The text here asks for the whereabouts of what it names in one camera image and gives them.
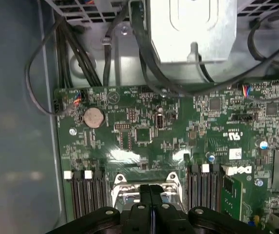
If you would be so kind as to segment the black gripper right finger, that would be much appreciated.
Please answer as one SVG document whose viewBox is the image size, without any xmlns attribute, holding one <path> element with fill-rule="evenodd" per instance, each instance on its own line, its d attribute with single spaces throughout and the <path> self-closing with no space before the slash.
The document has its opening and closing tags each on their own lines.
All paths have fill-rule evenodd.
<svg viewBox="0 0 279 234">
<path fill-rule="evenodd" d="M 164 203 L 160 185 L 151 186 L 151 203 L 160 234 L 247 234 L 249 226 L 206 207 L 195 207 L 187 214 Z"/>
</svg>

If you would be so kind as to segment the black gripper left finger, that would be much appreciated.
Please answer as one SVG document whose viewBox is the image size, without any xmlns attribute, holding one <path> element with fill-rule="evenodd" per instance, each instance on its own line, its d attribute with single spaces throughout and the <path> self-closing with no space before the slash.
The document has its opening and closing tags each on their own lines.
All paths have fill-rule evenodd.
<svg viewBox="0 0 279 234">
<path fill-rule="evenodd" d="M 148 234 L 150 232 L 151 190 L 140 186 L 140 202 L 131 209 L 119 212 L 113 207 L 102 207 L 81 218 L 62 225 L 51 234 Z"/>
</svg>

